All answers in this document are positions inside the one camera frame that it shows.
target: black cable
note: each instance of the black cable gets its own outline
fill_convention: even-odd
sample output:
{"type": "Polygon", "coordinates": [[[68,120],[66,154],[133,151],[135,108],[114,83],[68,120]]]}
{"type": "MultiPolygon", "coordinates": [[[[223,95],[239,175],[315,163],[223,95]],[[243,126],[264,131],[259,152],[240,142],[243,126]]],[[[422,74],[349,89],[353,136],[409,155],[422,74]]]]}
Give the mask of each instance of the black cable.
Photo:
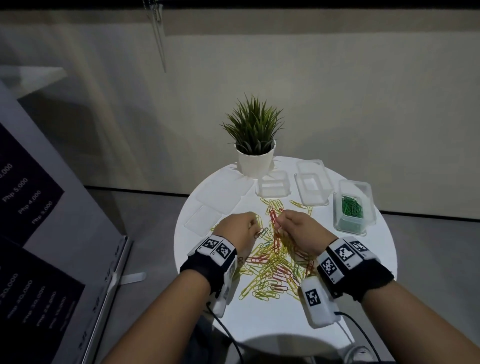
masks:
{"type": "Polygon", "coordinates": [[[237,352],[239,353],[240,363],[243,364],[243,356],[241,355],[240,348],[239,348],[237,342],[235,341],[235,339],[233,338],[232,334],[230,334],[230,331],[228,331],[227,328],[225,327],[225,325],[222,324],[222,321],[220,321],[220,319],[213,313],[213,311],[210,309],[210,306],[209,306],[208,304],[207,304],[207,309],[208,309],[208,311],[212,314],[212,316],[214,317],[214,319],[217,320],[218,323],[220,324],[220,326],[225,330],[225,332],[227,333],[228,337],[230,337],[230,339],[232,340],[233,345],[235,345],[235,349],[237,349],[237,352]]]}
{"type": "Polygon", "coordinates": [[[341,311],[335,311],[334,312],[335,315],[343,315],[345,317],[348,317],[350,320],[352,320],[352,322],[359,328],[359,330],[361,331],[361,333],[365,336],[365,339],[367,339],[368,343],[370,344],[370,346],[372,347],[373,349],[373,352],[375,353],[376,357],[377,357],[377,360],[379,363],[382,362],[382,360],[380,360],[380,356],[378,355],[377,353],[377,350],[375,350],[375,347],[373,346],[372,342],[370,341],[370,339],[368,338],[367,334],[365,334],[365,331],[363,331],[360,327],[359,324],[357,324],[357,322],[353,319],[352,316],[346,314],[345,312],[341,312],[341,311]]]}

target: green leaves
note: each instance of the green leaves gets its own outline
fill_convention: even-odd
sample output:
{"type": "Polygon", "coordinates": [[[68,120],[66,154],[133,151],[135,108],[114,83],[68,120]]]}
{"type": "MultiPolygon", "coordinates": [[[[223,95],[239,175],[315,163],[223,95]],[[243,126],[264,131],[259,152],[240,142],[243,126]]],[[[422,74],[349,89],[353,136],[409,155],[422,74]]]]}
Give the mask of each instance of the green leaves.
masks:
{"type": "Polygon", "coordinates": [[[237,108],[227,114],[231,124],[221,124],[235,140],[237,149],[251,156],[268,153],[274,146],[274,136],[282,128],[283,122],[279,114],[282,110],[270,106],[265,108],[266,101],[260,106],[258,97],[251,96],[246,102],[238,100],[237,108]]]}

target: right hand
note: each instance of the right hand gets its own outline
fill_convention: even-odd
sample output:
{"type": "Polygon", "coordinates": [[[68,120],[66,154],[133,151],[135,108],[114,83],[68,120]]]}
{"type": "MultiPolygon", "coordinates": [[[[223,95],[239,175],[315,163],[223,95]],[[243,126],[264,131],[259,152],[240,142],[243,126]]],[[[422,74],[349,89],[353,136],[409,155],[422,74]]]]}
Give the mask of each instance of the right hand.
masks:
{"type": "Polygon", "coordinates": [[[276,218],[275,230],[286,231],[300,249],[320,255],[337,237],[304,212],[285,210],[276,218]]]}

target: left hand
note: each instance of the left hand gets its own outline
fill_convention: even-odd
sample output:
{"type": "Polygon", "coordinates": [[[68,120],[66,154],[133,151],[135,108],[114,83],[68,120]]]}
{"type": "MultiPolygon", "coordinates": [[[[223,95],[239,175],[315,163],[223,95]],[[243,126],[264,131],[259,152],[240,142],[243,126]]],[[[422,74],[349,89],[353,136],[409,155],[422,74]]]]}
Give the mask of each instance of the left hand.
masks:
{"type": "Polygon", "coordinates": [[[260,231],[254,212],[231,214],[215,227],[213,234],[222,236],[235,246],[238,256],[247,257],[255,244],[254,235],[260,231]]]}

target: gray floor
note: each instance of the gray floor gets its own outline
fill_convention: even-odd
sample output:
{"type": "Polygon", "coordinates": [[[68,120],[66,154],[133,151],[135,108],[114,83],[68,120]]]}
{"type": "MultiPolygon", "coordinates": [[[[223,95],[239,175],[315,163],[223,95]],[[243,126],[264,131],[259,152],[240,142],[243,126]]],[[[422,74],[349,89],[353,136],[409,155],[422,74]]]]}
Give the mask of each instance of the gray floor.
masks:
{"type": "MultiPolygon", "coordinates": [[[[125,192],[90,193],[123,233],[135,240],[125,274],[147,272],[140,283],[119,288],[97,363],[143,310],[175,278],[173,234],[183,197],[125,192]]],[[[480,223],[385,215],[398,256],[398,281],[433,310],[480,345],[480,223]]],[[[338,300],[366,331],[383,360],[392,356],[361,307],[348,297],[338,300]]],[[[367,345],[348,323],[357,343],[367,345]]],[[[219,363],[225,348],[218,341],[219,363]]]]}

